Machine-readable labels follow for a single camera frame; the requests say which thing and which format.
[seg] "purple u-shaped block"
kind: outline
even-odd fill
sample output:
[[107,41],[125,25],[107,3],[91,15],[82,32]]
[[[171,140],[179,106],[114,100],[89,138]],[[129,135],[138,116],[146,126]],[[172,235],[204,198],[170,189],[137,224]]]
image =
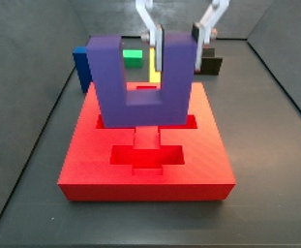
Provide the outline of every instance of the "purple u-shaped block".
[[167,34],[160,89],[127,90],[122,38],[91,38],[87,57],[109,128],[187,123],[195,55],[192,34]]

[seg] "wall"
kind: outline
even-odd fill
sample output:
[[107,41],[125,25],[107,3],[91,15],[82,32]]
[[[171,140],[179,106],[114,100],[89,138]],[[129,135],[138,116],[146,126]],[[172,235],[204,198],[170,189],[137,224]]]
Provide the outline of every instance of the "wall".
[[0,213],[87,40],[67,0],[0,0]]
[[276,0],[248,42],[301,110],[301,0]]
[[[218,24],[219,38],[247,39],[274,0],[232,0]],[[90,34],[141,36],[146,25],[137,12],[135,0],[71,0]],[[191,31],[210,0],[154,0],[151,14],[170,31]]]

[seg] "red block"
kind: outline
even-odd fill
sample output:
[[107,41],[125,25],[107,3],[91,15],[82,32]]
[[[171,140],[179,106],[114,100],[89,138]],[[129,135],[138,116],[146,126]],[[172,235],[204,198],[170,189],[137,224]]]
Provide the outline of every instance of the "red block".
[[70,201],[226,199],[236,179],[202,84],[184,126],[125,129],[105,127],[93,84],[59,185]]

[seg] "green block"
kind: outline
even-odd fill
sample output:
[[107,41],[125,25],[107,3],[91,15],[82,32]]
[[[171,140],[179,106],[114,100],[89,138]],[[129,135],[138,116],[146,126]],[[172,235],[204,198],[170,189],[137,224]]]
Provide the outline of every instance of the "green block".
[[125,67],[142,68],[145,65],[145,52],[142,50],[123,50]]

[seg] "gray surface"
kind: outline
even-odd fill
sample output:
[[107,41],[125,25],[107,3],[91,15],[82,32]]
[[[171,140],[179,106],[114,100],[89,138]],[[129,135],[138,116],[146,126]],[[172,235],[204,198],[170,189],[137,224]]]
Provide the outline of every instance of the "gray surface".
[[0,221],[0,246],[301,247],[301,116],[247,42],[216,43],[204,79],[238,186],[219,202],[73,203],[57,185],[85,95],[69,82]]
[[248,42],[301,109],[301,0],[276,0]]
[[[137,12],[135,0],[70,0],[90,34],[141,36],[146,25]],[[274,0],[232,0],[218,24],[219,38],[247,39]],[[210,0],[154,0],[151,14],[164,30],[191,31]]]
[[87,39],[67,0],[0,1],[0,212]]

